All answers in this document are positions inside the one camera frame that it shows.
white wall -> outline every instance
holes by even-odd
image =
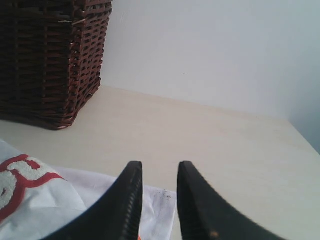
[[[102,84],[289,119],[320,151],[319,0],[115,0]]]

beige tabletop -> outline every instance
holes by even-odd
[[[287,121],[101,87],[70,128],[0,121],[0,138],[61,167],[118,176],[142,161],[144,184],[175,191],[192,161],[230,204],[288,240],[320,240],[320,155]],[[172,240],[180,240],[176,219]]]

red logo on bag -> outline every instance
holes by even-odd
[[[0,223],[17,210],[26,188],[37,188],[51,179],[62,177],[28,155],[20,155],[0,164]]]

wicker basket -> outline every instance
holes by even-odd
[[[63,129],[100,86],[112,0],[1,0],[0,118]]]

table surface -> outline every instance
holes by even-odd
[[[320,155],[286,120],[103,86],[72,127],[0,121],[0,138],[48,164],[111,176],[142,161],[144,184],[171,191],[179,162],[192,161],[256,223],[320,239]],[[171,239],[181,239],[177,216]]]

